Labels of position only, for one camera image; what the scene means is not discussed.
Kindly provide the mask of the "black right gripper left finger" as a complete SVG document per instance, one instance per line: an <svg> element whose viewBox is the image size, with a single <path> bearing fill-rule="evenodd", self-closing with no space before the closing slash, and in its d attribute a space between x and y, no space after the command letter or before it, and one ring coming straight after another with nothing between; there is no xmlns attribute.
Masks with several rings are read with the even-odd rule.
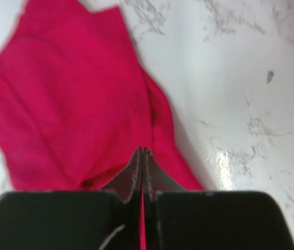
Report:
<svg viewBox="0 0 294 250"><path fill-rule="evenodd" d="M140 249L142 149L98 191L0 196L0 249Z"/></svg>

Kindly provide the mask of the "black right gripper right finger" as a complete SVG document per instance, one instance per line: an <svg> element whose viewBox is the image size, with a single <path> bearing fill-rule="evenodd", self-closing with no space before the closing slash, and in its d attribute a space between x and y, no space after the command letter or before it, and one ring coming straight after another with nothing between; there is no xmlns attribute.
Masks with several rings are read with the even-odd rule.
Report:
<svg viewBox="0 0 294 250"><path fill-rule="evenodd" d="M188 191L143 151L146 249L294 249L277 202L258 191Z"/></svg>

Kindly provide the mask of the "magenta t shirt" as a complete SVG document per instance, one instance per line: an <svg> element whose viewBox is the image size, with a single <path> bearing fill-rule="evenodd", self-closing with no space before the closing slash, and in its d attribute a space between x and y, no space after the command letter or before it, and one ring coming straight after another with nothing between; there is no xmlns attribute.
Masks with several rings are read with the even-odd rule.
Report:
<svg viewBox="0 0 294 250"><path fill-rule="evenodd" d="M149 149L184 189L201 188L176 147L169 102L139 64L118 7L26 2L0 52L0 148L13 192L98 191L138 148L142 166ZM146 249L143 176L139 239Z"/></svg>

